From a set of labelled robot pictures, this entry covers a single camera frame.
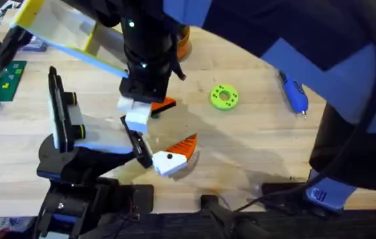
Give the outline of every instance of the wooden table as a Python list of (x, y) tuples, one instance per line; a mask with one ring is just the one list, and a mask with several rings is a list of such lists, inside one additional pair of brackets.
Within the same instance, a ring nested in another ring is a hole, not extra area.
[[(191, 165), (173, 178), (163, 178), (132, 161), (107, 175), (122, 183), (154, 185), (157, 213), (196, 212), (200, 195), (206, 193), (237, 208), (257, 195), (262, 182), (305, 181), (325, 101), (306, 89), (310, 109), (305, 121), (290, 111), (274, 68), (200, 29), (192, 29), (191, 42), (193, 50), (182, 63), (188, 78), (183, 82), (173, 75), (168, 87), (168, 96), (176, 98), (178, 106), (150, 121), (154, 149), (198, 133)], [(38, 148), (50, 134), (49, 66), (57, 67), (67, 91), (77, 92), (85, 116), (121, 127), (118, 77), (53, 48), (19, 53), (16, 60), (29, 63), (14, 101), (0, 107), (0, 216), (37, 214), (49, 187), (36, 175)], [(235, 109), (212, 107), (208, 95), (216, 84), (237, 88), (240, 102)], [(358, 190), (346, 208), (376, 208), (376, 191)]]

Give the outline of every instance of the blue pen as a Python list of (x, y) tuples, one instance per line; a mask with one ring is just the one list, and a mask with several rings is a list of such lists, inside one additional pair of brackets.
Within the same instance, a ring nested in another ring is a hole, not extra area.
[(283, 89), (291, 108), (296, 113), (302, 113), (304, 118), (307, 116), (308, 98), (302, 86), (285, 73), (279, 72), (282, 80)]

